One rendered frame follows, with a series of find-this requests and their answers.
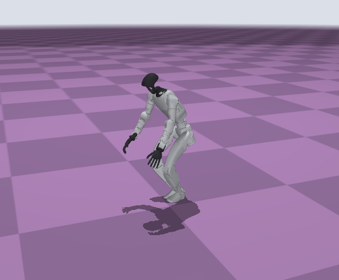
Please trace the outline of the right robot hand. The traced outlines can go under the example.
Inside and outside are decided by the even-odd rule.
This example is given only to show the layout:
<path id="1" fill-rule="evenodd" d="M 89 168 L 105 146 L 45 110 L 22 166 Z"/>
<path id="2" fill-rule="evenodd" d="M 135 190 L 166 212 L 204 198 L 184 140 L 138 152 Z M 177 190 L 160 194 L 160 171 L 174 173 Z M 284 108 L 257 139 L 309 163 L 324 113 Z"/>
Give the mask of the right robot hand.
<path id="1" fill-rule="evenodd" d="M 124 152 L 125 154 L 126 154 L 126 151 L 125 151 L 126 147 L 128 147 L 128 145 L 130 144 L 130 142 L 131 142 L 131 141 L 134 141 L 136 137 L 137 137 L 137 133 L 135 132 L 135 133 L 133 133 L 132 135 L 130 135 L 130 138 L 126 141 L 126 143 L 125 143 L 125 145 L 124 145 L 124 147 L 123 147 L 123 152 Z"/>

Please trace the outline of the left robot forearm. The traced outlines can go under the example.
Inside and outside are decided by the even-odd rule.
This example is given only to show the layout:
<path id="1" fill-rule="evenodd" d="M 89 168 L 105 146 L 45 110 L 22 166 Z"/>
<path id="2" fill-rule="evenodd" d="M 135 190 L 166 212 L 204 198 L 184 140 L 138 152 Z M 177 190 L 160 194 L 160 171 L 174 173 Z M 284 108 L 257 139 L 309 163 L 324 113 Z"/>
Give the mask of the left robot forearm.
<path id="1" fill-rule="evenodd" d="M 162 134 L 162 137 L 160 139 L 160 144 L 159 144 L 158 147 L 164 149 L 164 147 L 167 144 L 168 139 L 169 139 L 170 135 L 172 134 L 173 130 L 174 130 L 174 121 L 168 120 L 167 126 L 163 130 L 163 134 Z"/>

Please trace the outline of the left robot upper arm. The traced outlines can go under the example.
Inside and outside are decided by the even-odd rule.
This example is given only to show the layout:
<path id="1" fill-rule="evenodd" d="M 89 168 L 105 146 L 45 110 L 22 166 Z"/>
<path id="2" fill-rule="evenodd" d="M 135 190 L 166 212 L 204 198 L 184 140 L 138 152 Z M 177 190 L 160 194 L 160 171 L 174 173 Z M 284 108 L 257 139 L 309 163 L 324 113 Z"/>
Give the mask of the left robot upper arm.
<path id="1" fill-rule="evenodd" d="M 168 110 L 167 110 L 167 114 L 169 116 L 168 120 L 173 120 L 174 121 L 174 126 L 175 126 L 175 122 L 176 122 L 176 108 L 177 108 L 177 104 L 178 104 L 178 98 L 173 95 L 173 94 L 169 94 L 167 96 L 166 99 L 166 103 L 168 105 Z M 165 121 L 164 126 L 167 126 L 167 121 Z"/>

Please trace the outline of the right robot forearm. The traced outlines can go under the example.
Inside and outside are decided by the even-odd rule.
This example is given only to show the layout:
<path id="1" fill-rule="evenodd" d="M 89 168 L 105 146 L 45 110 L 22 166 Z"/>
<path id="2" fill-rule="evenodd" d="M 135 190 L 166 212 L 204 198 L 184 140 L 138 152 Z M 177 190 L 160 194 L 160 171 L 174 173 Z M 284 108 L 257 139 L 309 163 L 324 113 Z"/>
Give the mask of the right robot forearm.
<path id="1" fill-rule="evenodd" d="M 136 125 L 134 132 L 133 132 L 133 133 L 135 133 L 135 132 L 137 133 L 137 137 L 135 139 L 138 138 L 138 135 L 141 133 L 145 124 L 146 124 L 145 121 L 143 121 L 143 119 L 141 119 L 141 116 L 140 116 L 140 118 L 138 120 L 138 124 Z"/>

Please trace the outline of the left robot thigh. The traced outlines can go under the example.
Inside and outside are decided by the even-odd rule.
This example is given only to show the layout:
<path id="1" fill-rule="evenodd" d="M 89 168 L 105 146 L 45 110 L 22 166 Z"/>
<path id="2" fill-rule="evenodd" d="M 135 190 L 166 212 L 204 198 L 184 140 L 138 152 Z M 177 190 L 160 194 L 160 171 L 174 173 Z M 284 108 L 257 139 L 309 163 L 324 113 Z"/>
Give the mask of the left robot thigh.
<path id="1" fill-rule="evenodd" d="M 162 172 L 168 174 L 168 168 L 174 166 L 178 158 L 185 152 L 187 146 L 191 146 L 195 143 L 195 137 L 191 131 L 183 132 L 174 142 L 170 149 L 170 152 L 166 158 L 164 165 L 162 166 Z"/>

